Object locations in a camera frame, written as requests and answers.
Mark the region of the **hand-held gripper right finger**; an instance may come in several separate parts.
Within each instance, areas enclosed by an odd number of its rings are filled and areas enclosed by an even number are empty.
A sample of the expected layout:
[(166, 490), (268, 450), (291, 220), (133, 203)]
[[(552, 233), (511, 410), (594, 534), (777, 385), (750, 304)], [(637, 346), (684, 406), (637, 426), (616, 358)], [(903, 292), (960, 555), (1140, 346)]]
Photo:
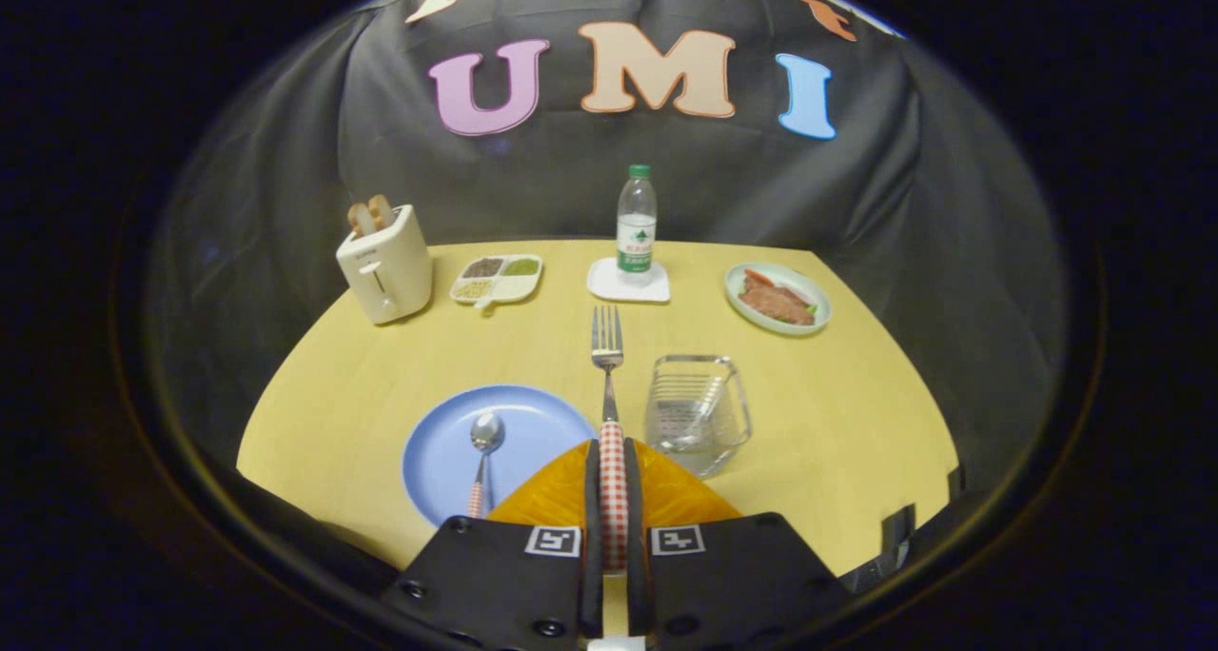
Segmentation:
[(628, 490), (628, 631), (657, 650), (754, 650), (853, 599), (777, 512), (646, 525), (642, 444), (622, 447)]

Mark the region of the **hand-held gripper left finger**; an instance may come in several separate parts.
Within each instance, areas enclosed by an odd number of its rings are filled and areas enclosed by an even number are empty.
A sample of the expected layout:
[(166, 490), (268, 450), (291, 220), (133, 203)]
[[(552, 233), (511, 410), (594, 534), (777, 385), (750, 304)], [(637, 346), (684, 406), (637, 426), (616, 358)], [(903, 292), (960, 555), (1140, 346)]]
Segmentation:
[(579, 650), (603, 638), (598, 443), (575, 447), (583, 525), (451, 516), (380, 595), (462, 650)]

